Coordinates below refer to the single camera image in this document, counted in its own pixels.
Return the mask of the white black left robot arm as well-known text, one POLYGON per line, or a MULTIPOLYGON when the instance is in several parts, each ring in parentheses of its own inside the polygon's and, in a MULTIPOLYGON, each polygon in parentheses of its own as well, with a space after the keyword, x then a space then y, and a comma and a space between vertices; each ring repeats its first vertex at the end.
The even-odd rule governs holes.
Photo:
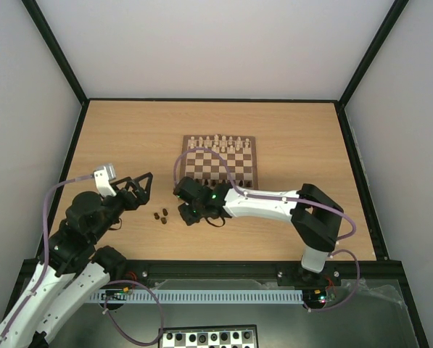
POLYGON ((77 194, 44 250, 20 298, 0 323, 0 347, 47 347, 90 295, 120 277, 126 259, 95 246, 125 211, 148 203, 153 175, 116 180, 107 166, 83 176, 95 191, 77 194))

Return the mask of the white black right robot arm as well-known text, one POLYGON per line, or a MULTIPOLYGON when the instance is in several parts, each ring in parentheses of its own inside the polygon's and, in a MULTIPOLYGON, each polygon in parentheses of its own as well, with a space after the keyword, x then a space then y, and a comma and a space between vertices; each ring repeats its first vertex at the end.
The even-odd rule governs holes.
POLYGON ((259 191, 237 186, 233 181, 206 186, 193 178, 184 177, 173 194, 183 203, 178 211, 187 225, 206 220, 211 223, 229 218, 265 218, 293 225, 305 248, 300 275, 310 284, 326 275, 326 258, 335 250, 343 220, 352 226, 347 238, 356 231, 356 224, 344 210, 313 184, 303 184, 296 191, 259 191))

